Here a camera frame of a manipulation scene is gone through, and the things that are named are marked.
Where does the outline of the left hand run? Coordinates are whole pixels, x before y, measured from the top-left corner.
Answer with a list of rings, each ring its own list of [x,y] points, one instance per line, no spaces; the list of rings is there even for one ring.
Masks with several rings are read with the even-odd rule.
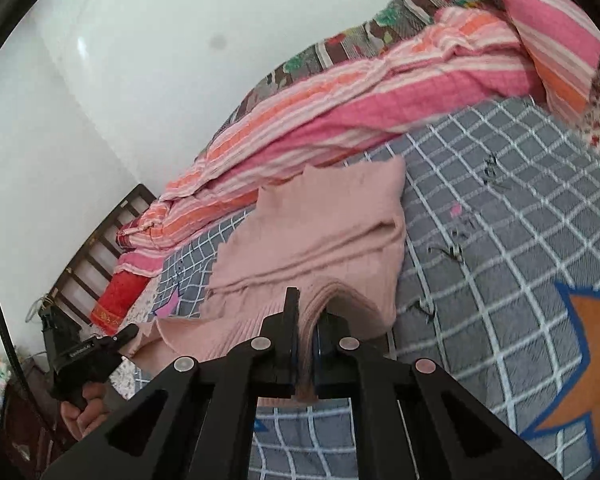
[[[82,398],[86,401],[85,408],[78,408],[67,401],[61,402],[61,418],[76,440],[82,440],[106,422],[110,414],[106,403],[106,393],[105,384],[89,382],[82,391]]]

